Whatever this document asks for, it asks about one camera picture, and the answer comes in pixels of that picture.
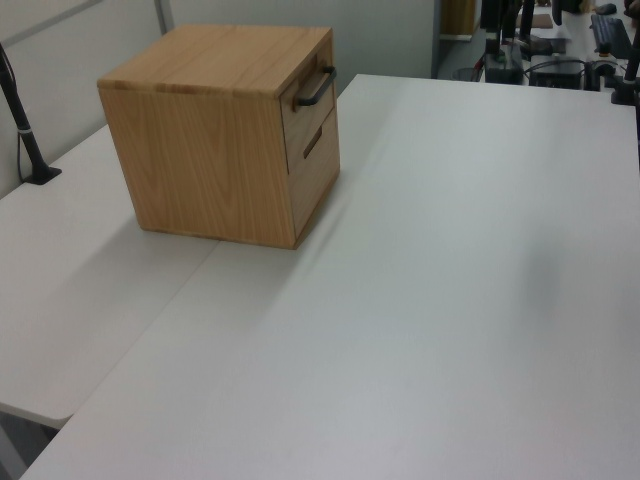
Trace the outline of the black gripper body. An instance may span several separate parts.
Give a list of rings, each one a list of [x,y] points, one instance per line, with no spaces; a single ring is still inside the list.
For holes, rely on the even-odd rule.
[[[504,30],[515,25],[519,2],[515,0],[483,0],[480,27],[484,30]]]

